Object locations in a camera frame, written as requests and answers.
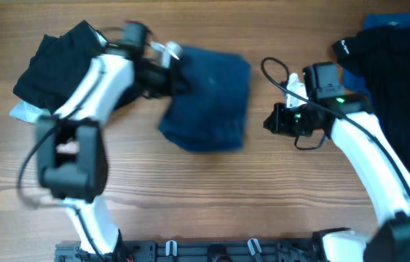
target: black cloth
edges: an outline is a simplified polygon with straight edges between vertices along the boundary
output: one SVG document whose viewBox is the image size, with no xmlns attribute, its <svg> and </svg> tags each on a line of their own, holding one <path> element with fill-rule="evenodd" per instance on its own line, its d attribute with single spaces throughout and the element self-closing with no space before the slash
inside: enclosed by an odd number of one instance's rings
<svg viewBox="0 0 410 262">
<path fill-rule="evenodd" d="M 91 59 L 100 53 L 101 45 L 94 32 L 84 20 L 59 38 L 44 35 L 28 69 L 18 79 L 14 94 L 54 113 L 72 96 Z M 116 108 L 137 98 L 140 93 L 136 91 L 129 89 Z"/>
<path fill-rule="evenodd" d="M 366 77 L 382 131 L 410 172 L 410 28 L 372 28 L 333 48 L 343 68 Z"/>
</svg>

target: black mount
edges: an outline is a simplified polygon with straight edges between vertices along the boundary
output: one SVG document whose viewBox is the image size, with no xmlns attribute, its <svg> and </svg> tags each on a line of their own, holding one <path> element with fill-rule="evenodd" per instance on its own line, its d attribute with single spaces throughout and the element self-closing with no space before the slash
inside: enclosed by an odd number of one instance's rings
<svg viewBox="0 0 410 262">
<path fill-rule="evenodd" d="M 103 48 L 104 53 L 123 56 L 132 60 L 134 64 L 135 82 L 119 99 L 116 108 L 132 103 L 140 96 L 157 99 L 174 95 L 179 93 L 174 88 L 174 83 L 176 81 L 186 83 L 180 74 L 177 59 L 171 59 L 169 67 L 164 68 L 152 59 L 144 57 L 150 34 L 151 31 L 143 23 L 128 22 L 124 24 L 122 38 L 116 42 L 108 43 Z"/>
<path fill-rule="evenodd" d="M 216 257 L 216 254 L 210 254 L 210 251 L 220 250 L 217 247 L 224 248 L 225 254 L 220 255 L 218 260 L 214 259 L 215 261 L 257 262 L 257 259 L 261 259 L 263 262 L 310 262 L 312 244 L 309 238 L 262 241 L 259 242 L 261 252 L 252 255 L 246 241 L 179 242 L 174 255 L 172 252 L 167 253 L 166 242 L 124 241 L 123 245 L 130 251 L 126 258 L 133 258 L 133 261 L 124 259 L 123 262 L 213 262 L 212 257 Z M 78 255 L 79 246 L 79 243 L 56 245 L 54 262 L 98 261 L 85 260 Z"/>
<path fill-rule="evenodd" d="M 303 69 L 303 74 L 309 100 L 341 114 L 373 112 L 364 96 L 345 95 L 334 63 L 324 62 L 307 66 Z M 334 120 L 334 116 L 309 103 L 296 108 L 287 108 L 285 103 L 276 103 L 273 112 L 264 121 L 264 128 L 275 134 L 296 138 L 309 137 L 313 130 L 322 129 L 329 138 Z"/>
<path fill-rule="evenodd" d="M 71 197 L 91 203 L 108 180 L 108 162 L 99 124 L 89 119 L 60 120 L 43 116 L 36 123 L 36 139 L 55 128 L 36 152 L 38 181 L 56 199 Z M 78 143 L 78 152 L 59 152 L 58 146 Z"/>
<path fill-rule="evenodd" d="M 410 217 L 403 213 L 386 221 L 366 245 L 363 260 L 368 262 L 410 261 Z"/>
<path fill-rule="evenodd" d="M 68 245 L 61 245 L 64 249 L 67 249 Z M 129 252 L 129 247 L 125 245 L 125 243 L 122 241 L 122 235 L 120 234 L 119 231 L 119 236 L 117 238 L 117 245 L 114 248 L 114 252 L 113 253 L 109 253 L 109 254 L 103 254 L 103 260 L 101 260 L 96 254 L 92 254 L 92 253 L 88 253 L 82 249 L 80 249 L 80 244 L 75 245 L 75 247 L 72 248 L 73 251 L 75 251 L 74 254 L 72 254 L 73 258 L 77 258 L 80 261 L 83 262 L 129 262 L 128 260 L 130 260 L 130 262 L 134 261 L 134 257 L 133 254 Z M 59 259 L 59 261 L 61 259 L 66 259 L 70 257 L 69 255 L 66 255 L 66 252 L 64 252 L 63 255 L 60 255 L 60 257 L 58 258 L 58 256 L 56 255 L 56 258 Z"/>
</svg>

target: folded black garment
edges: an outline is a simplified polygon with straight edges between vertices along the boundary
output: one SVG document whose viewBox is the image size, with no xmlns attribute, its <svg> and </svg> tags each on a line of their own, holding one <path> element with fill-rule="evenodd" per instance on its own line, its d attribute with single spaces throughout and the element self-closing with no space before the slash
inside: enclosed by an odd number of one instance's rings
<svg viewBox="0 0 410 262">
<path fill-rule="evenodd" d="M 333 48 L 343 68 L 366 77 L 382 131 L 410 172 L 410 28 L 372 28 Z"/>
<path fill-rule="evenodd" d="M 159 131 L 192 152 L 243 147 L 251 67 L 240 55 L 184 47 L 169 109 Z"/>
<path fill-rule="evenodd" d="M 44 35 L 28 69 L 18 79 L 14 94 L 54 113 L 72 96 L 101 47 L 95 30 L 86 21 L 59 38 Z M 136 91 L 136 88 L 129 89 L 116 108 L 141 95 Z"/>
</svg>

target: blue fabric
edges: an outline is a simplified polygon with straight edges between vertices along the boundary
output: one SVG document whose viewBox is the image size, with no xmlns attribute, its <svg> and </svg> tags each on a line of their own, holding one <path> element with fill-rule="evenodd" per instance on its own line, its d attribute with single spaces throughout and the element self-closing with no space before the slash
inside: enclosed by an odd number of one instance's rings
<svg viewBox="0 0 410 262">
<path fill-rule="evenodd" d="M 173 95 L 159 131 L 191 152 L 243 147 L 251 67 L 240 55 L 184 47 L 182 77 L 191 92 Z M 188 86 L 178 82 L 176 91 Z"/>
<path fill-rule="evenodd" d="M 368 14 L 365 23 L 363 24 L 363 30 L 383 25 L 394 25 L 397 28 L 410 28 L 410 12 L 384 15 Z M 342 74 L 342 84 L 345 88 L 354 92 L 368 95 L 368 100 L 370 103 L 373 101 L 371 93 L 366 88 L 365 77 L 355 76 L 345 69 Z"/>
</svg>

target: wood grain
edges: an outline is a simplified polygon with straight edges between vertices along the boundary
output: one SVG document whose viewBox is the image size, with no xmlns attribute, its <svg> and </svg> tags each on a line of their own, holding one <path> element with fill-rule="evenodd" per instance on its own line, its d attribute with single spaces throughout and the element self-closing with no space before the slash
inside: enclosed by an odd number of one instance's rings
<svg viewBox="0 0 410 262">
<path fill-rule="evenodd" d="M 275 56 L 300 73 L 329 60 L 330 45 L 360 30 L 369 12 L 410 11 L 410 1 L 64 2 L 0 0 L 0 261 L 52 261 L 55 244 L 76 239 L 62 210 L 26 210 L 14 189 L 17 169 L 34 141 L 31 125 L 9 118 L 19 101 L 12 88 L 43 34 L 64 34 L 81 20 L 95 28 L 139 20 L 162 42 L 237 52 L 254 68 L 263 57 Z M 272 66 L 270 73 L 280 70 Z M 292 138 L 262 128 L 283 96 L 261 77 L 254 80 L 245 148 L 233 154 L 189 154 L 166 141 L 157 124 L 169 99 L 139 100 L 113 115 L 105 131 L 111 167 L 106 198 L 125 239 L 275 238 L 336 226 L 375 229 L 368 195 L 331 142 L 301 152 Z M 46 194 L 34 176 L 31 163 L 28 191 Z"/>
</svg>

